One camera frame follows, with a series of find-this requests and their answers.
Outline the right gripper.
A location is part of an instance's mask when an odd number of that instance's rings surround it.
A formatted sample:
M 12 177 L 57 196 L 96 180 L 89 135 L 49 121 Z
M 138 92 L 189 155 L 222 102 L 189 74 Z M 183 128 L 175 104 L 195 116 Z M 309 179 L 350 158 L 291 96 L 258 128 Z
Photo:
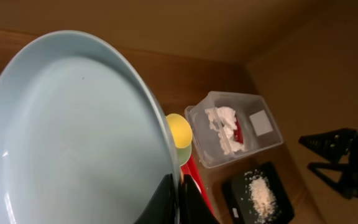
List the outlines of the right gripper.
M 358 131 L 356 129 L 337 129 L 321 134 L 301 136 L 298 142 L 329 162 L 339 162 L 349 153 L 348 164 L 311 162 L 308 169 L 325 184 L 344 198 L 358 198 Z M 340 172 L 338 181 L 332 180 L 322 170 Z

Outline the food scraps and rice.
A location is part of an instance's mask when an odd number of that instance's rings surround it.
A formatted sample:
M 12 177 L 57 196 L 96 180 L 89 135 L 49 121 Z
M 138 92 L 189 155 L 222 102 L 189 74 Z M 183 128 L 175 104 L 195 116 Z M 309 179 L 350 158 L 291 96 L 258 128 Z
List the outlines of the food scraps and rice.
M 280 214 L 270 182 L 261 170 L 251 170 L 242 178 L 239 205 L 245 223 L 273 223 Z

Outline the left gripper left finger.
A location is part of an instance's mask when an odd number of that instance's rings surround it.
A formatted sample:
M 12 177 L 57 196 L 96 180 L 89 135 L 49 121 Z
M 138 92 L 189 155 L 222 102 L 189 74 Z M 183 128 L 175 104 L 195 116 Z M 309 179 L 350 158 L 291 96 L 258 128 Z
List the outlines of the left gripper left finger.
M 135 224 L 172 224 L 175 222 L 175 214 L 173 177 L 171 174 L 167 174 L 159 183 Z

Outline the large light blue plate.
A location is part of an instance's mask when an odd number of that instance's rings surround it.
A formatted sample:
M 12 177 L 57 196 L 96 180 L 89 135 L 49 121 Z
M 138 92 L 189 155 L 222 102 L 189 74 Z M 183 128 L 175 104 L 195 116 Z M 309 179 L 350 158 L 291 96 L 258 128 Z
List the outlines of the large light blue plate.
M 0 223 L 135 223 L 180 181 L 165 115 L 111 45 L 61 30 L 0 76 Z

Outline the white napkin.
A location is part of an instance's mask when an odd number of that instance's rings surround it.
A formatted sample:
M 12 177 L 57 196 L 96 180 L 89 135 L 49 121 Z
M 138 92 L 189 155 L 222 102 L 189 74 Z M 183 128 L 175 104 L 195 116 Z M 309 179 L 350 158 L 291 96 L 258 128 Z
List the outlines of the white napkin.
M 214 107 L 205 109 L 209 128 L 218 133 L 219 143 L 224 155 L 245 151 L 244 143 L 236 140 L 235 132 L 240 128 L 237 126 L 236 111 L 230 107 Z

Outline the yellow plastic cup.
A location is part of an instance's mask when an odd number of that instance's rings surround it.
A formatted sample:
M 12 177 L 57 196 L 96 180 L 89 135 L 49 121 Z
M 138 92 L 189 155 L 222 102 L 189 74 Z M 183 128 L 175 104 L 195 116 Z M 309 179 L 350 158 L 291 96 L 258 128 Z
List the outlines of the yellow plastic cup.
M 188 147 L 193 139 L 193 133 L 187 120 L 180 114 L 169 114 L 166 116 L 175 146 L 183 149 Z

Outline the red snack wrapper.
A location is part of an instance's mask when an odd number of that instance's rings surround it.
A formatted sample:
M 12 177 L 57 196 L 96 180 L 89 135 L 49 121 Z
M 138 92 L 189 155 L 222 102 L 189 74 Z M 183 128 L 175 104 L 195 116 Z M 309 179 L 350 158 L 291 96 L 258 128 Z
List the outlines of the red snack wrapper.
M 235 116 L 235 118 L 236 118 L 236 122 L 235 122 L 236 129 L 234 130 L 234 140 L 235 140 L 235 142 L 243 144 L 244 143 L 244 137 L 243 137 L 243 133 L 242 133 L 240 123 L 239 123 L 239 118 L 237 116 Z

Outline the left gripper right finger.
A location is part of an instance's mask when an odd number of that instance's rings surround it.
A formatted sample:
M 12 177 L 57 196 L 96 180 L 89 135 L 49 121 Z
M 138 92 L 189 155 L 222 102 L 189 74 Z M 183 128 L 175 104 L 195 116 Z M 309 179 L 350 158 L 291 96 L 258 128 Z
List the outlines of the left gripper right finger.
M 179 187 L 179 207 L 181 224 L 219 224 L 188 174 Z

